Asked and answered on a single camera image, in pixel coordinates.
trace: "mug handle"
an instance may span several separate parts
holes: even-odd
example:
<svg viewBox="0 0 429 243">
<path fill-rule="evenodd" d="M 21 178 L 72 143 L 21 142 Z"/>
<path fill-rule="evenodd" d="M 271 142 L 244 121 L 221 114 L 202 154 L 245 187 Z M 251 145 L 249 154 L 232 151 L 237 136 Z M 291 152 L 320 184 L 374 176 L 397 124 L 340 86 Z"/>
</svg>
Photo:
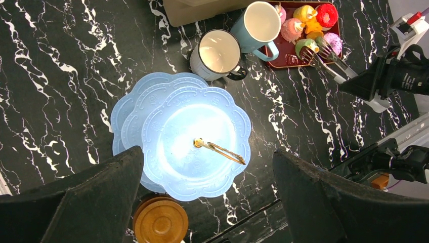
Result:
<svg viewBox="0 0 429 243">
<path fill-rule="evenodd" d="M 255 54 L 255 56 L 261 58 L 264 62 L 273 61 L 279 57 L 279 49 L 277 49 L 277 46 L 276 46 L 276 44 L 274 44 L 274 42 L 268 42 L 268 44 L 266 44 L 266 46 L 271 50 L 271 53 L 273 53 L 272 57 L 268 57 L 267 55 L 260 52 L 259 50 L 254 50 L 253 54 Z"/>
<path fill-rule="evenodd" d="M 237 66 L 234 69 L 234 71 L 228 73 L 227 78 L 238 81 L 238 80 L 244 79 L 246 76 L 247 76 L 247 70 L 240 66 Z"/>
</svg>

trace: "black rim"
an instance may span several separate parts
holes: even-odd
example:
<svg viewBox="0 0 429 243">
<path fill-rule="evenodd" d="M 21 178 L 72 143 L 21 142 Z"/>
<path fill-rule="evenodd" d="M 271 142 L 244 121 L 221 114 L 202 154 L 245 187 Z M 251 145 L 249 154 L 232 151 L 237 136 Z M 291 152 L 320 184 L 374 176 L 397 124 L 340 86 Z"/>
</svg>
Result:
<svg viewBox="0 0 429 243">
<path fill-rule="evenodd" d="M 239 53 L 238 53 L 238 55 L 239 55 L 239 56 L 238 56 L 238 61 L 237 61 L 237 64 L 235 65 L 235 67 L 234 67 L 231 71 L 228 71 L 228 72 L 216 72 L 216 71 L 213 71 L 211 68 L 207 67 L 207 65 L 206 65 L 206 64 L 202 61 L 202 59 L 201 59 L 201 54 L 200 54 L 200 44 L 201 44 L 201 41 L 202 41 L 202 39 L 204 38 L 204 36 L 205 36 L 206 34 L 208 34 L 208 33 L 212 32 L 212 31 L 215 31 L 215 30 L 221 30 L 221 31 L 223 31 L 223 32 L 226 32 L 226 33 L 230 34 L 230 35 L 232 36 L 232 38 L 234 38 L 235 42 L 237 42 L 237 45 L 238 45 L 238 51 L 239 51 Z M 205 34 L 203 34 L 203 35 L 202 35 L 202 37 L 201 37 L 201 39 L 200 39 L 200 41 L 198 42 L 198 46 L 197 46 L 197 48 L 198 48 L 198 57 L 200 58 L 202 65 L 204 65 L 204 67 L 206 67 L 208 70 L 210 70 L 211 72 L 214 72 L 214 73 L 216 73 L 216 74 L 226 74 L 226 73 L 230 73 L 230 72 L 234 71 L 234 69 L 235 69 L 235 68 L 237 68 L 238 64 L 240 64 L 240 59 L 241 59 L 241 46 L 240 46 L 240 43 L 238 42 L 237 38 L 236 38 L 233 34 L 231 34 L 230 32 L 228 32 L 228 31 L 226 31 L 226 30 L 224 30 L 224 29 L 212 29 L 212 30 L 210 30 L 209 32 L 206 32 Z"/>
</svg>

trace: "fork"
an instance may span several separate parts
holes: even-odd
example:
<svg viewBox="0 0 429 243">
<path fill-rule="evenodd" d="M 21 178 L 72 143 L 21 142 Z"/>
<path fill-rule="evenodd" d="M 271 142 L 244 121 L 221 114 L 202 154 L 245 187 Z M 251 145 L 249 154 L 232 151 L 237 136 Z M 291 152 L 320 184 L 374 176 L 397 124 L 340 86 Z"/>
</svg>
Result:
<svg viewBox="0 0 429 243">
<path fill-rule="evenodd" d="M 336 55 L 331 45 L 322 37 L 315 39 L 317 46 L 320 48 L 318 54 L 324 59 L 333 61 L 349 78 L 356 77 L 357 74 L 351 69 L 340 57 Z"/>
<path fill-rule="evenodd" d="M 302 57 L 302 59 L 306 62 L 308 62 L 312 67 L 315 67 L 319 71 L 326 71 L 328 72 L 332 77 L 334 77 L 334 80 L 342 84 L 346 81 L 344 77 L 336 73 L 334 70 L 329 68 L 322 59 L 309 47 L 303 47 L 299 53 L 299 55 Z"/>
</svg>

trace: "blue mug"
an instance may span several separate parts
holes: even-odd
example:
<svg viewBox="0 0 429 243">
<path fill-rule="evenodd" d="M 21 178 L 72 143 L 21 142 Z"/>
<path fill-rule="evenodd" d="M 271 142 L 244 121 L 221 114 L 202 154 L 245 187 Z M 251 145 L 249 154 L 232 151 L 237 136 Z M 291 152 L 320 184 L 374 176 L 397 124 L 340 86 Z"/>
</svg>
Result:
<svg viewBox="0 0 429 243">
<path fill-rule="evenodd" d="M 266 2 L 250 4 L 231 28 L 237 38 L 242 53 L 253 53 L 263 61 L 272 61 L 279 56 L 274 39 L 280 33 L 281 20 L 276 9 Z M 272 57 L 268 57 L 258 49 L 267 46 Z"/>
</svg>

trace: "black mug handle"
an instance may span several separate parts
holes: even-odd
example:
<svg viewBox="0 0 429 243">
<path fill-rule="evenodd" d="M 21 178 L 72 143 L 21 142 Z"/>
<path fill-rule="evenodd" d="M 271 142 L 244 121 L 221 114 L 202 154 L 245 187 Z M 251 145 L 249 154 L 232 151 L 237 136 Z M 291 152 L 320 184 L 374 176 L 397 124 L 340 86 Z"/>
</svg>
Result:
<svg viewBox="0 0 429 243">
<path fill-rule="evenodd" d="M 227 78 L 231 79 L 231 80 L 242 80 L 247 76 L 247 70 L 240 67 L 239 66 L 239 70 L 238 71 L 232 71 L 227 75 Z"/>
</svg>

